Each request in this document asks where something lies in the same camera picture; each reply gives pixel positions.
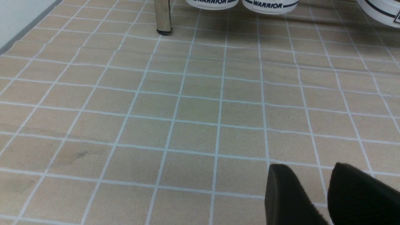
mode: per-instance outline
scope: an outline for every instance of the bucket label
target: bucket label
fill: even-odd
[[[253,0],[253,8],[264,8],[267,11],[281,11],[283,8],[283,0]]]

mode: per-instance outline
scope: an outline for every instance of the white wall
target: white wall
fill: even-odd
[[[56,5],[56,1],[0,0],[0,50],[6,44],[10,44],[9,42],[16,35],[21,35],[20,32],[32,25],[32,22],[37,19],[40,20],[39,16],[43,16],[41,15],[43,12]]]

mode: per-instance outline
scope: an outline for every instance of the white bucket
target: white bucket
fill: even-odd
[[[285,14],[294,10],[299,0],[242,0],[251,11],[262,14]]]
[[[186,0],[186,2],[200,9],[224,10],[234,7],[239,0]]]
[[[357,0],[362,10],[374,20],[400,28],[400,2],[396,0]]]

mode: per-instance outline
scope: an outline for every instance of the stainless steel leg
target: stainless steel leg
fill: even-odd
[[[171,35],[170,0],[154,0],[156,11],[157,32],[161,35]]]

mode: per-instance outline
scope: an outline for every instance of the tiled floor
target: tiled floor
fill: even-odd
[[[262,225],[271,163],[326,217],[338,161],[400,189],[400,32],[307,4],[176,0],[165,37],[151,0],[64,0],[0,56],[0,224]]]

